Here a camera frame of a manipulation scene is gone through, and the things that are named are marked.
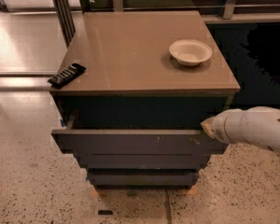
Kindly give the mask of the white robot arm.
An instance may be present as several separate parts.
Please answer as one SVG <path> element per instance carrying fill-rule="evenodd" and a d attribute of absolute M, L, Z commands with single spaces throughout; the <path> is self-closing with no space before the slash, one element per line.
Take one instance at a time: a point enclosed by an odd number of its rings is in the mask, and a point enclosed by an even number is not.
<path fill-rule="evenodd" d="M 205 119 L 201 125 L 209 137 L 221 143 L 246 143 L 280 154 L 280 109 L 228 109 Z"/>

